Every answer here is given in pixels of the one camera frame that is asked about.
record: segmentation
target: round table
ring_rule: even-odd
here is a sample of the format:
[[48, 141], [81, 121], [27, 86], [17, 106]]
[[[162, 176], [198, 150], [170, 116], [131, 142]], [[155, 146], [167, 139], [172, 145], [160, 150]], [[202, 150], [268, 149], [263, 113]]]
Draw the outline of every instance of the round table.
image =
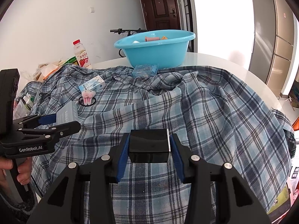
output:
[[[127, 58], [119, 58], [103, 61], [92, 65], [94, 69], [105, 69], [108, 67], [116, 66], [131, 66], [131, 64], [129, 63]], [[264, 84], [257, 76], [252, 74], [250, 71], [231, 61], [212, 55], [188, 52], [185, 61], [180, 66], [213, 66], [225, 69], [234, 74], [237, 78], [244, 81], [249, 87], [251, 87], [269, 108], [272, 107], [283, 112], [281, 104], [266, 84]]]

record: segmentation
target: red bottle cap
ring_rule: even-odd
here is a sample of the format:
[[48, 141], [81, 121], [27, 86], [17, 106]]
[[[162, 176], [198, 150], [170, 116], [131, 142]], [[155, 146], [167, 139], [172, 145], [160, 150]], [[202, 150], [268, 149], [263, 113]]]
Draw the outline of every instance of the red bottle cap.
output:
[[76, 40], [75, 42], [73, 42], [74, 45], [78, 43], [80, 43], [80, 40]]

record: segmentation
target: plastic basin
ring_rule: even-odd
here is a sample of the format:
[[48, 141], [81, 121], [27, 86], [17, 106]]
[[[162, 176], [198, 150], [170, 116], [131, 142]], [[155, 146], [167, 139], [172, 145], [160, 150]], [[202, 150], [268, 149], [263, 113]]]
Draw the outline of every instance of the plastic basin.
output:
[[[167, 40], [145, 42], [145, 37], [166, 36]], [[186, 57], [190, 40], [195, 34], [184, 30], [157, 30], [135, 34], [117, 41], [114, 46], [122, 49], [132, 67], [158, 65], [161, 68], [179, 66]]]

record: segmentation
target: plaid shirt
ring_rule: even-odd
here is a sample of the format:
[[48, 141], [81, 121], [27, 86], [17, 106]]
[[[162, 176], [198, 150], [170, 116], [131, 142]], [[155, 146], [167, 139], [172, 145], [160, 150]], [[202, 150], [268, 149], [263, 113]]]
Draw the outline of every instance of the plaid shirt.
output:
[[[107, 154], [124, 133], [168, 128], [209, 163], [232, 163], [265, 210], [270, 209], [285, 186], [296, 147], [284, 114], [269, 109], [250, 87], [223, 69], [177, 67], [137, 79], [131, 73], [132, 68], [124, 66], [90, 70], [66, 65], [45, 83], [31, 82], [22, 91], [36, 96], [32, 114], [56, 113], [74, 101], [82, 126], [79, 133], [62, 138], [53, 154], [34, 157], [32, 175], [43, 193], [67, 164], [86, 164]], [[78, 86], [97, 75], [106, 87], [96, 94], [96, 104], [79, 105]], [[128, 160], [121, 182], [111, 185], [116, 223], [184, 223], [189, 192], [190, 185], [176, 176], [172, 158], [167, 164]], [[211, 195], [213, 223], [213, 184]], [[85, 198], [89, 223], [88, 186]]]

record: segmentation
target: metal rivet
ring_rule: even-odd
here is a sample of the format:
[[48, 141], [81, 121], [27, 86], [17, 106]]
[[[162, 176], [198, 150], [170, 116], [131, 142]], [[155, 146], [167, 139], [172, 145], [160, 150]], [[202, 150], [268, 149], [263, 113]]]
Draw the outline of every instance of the metal rivet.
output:
[[199, 160], [200, 160], [200, 157], [197, 156], [197, 155], [192, 155], [192, 156], [191, 156], [191, 160], [193, 160], [193, 161], [199, 161]]
[[77, 164], [75, 162], [71, 162], [68, 167], [69, 168], [75, 168], [77, 166]]
[[109, 156], [109, 155], [102, 155], [102, 156], [101, 156], [101, 159], [102, 159], [103, 161], [108, 161], [108, 160], [110, 159], [110, 156]]
[[224, 164], [224, 167], [225, 167], [226, 169], [231, 169], [233, 166], [231, 165], [231, 163], [226, 162], [226, 163]]

